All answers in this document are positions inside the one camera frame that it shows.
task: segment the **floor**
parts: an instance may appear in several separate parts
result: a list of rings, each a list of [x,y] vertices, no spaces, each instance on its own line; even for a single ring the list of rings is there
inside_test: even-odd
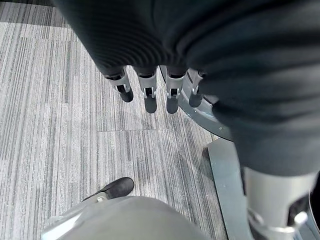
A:
[[[134,179],[214,240],[225,227],[205,147],[215,136],[183,111],[122,102],[52,6],[0,2],[0,239],[39,239],[58,216],[105,184]]]

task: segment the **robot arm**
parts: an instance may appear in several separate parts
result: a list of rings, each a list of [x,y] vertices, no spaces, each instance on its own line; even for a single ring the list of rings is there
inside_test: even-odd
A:
[[[212,111],[245,168],[252,234],[292,237],[320,170],[318,0],[55,3],[106,76],[125,65],[205,72],[199,92],[218,97]]]

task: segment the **black fabric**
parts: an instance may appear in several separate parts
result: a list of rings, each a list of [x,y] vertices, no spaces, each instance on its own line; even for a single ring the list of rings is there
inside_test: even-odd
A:
[[[320,1],[55,0],[102,73],[122,65],[206,72],[240,163],[320,170]]]

